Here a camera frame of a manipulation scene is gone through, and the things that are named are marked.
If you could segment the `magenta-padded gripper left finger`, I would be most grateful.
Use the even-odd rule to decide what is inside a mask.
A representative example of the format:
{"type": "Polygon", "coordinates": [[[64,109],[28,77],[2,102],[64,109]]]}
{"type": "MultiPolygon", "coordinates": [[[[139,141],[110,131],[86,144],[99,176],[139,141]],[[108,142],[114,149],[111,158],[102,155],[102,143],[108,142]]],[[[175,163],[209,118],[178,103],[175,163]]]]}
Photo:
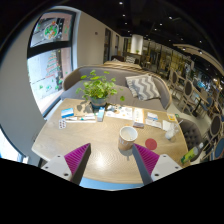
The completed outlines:
{"type": "Polygon", "coordinates": [[[91,144],[87,143],[66,155],[57,154],[42,169],[79,185],[90,154],[91,144]]]}

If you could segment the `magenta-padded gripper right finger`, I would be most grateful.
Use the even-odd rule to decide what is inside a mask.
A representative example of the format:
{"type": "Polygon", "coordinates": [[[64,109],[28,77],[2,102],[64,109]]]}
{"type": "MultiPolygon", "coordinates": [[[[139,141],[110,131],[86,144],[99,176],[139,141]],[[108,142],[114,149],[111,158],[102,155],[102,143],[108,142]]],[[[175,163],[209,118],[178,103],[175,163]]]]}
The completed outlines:
{"type": "Polygon", "coordinates": [[[133,145],[132,153],[144,185],[150,184],[182,169],[182,167],[167,154],[158,155],[138,144],[133,145]]]}

